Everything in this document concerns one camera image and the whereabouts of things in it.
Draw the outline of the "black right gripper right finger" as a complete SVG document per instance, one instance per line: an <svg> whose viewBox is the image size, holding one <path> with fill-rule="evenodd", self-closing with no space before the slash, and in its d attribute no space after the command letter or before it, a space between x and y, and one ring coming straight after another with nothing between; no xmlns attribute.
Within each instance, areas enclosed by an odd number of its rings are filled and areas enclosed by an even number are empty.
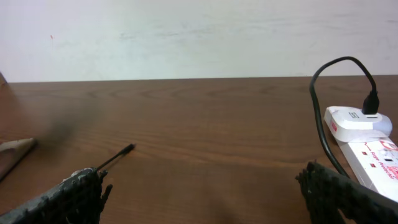
<svg viewBox="0 0 398 224"><path fill-rule="evenodd" d="M397 223L397 202L317 162L295 179L312 223Z"/></svg>

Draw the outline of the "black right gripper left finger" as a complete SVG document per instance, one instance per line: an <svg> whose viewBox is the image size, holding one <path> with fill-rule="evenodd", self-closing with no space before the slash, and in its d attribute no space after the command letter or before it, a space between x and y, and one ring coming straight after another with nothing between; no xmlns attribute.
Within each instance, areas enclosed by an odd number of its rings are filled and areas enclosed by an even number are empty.
<svg viewBox="0 0 398 224"><path fill-rule="evenodd" d="M86 168L45 193L1 215L1 224L98 224L105 203L113 188L103 188L108 174Z"/></svg>

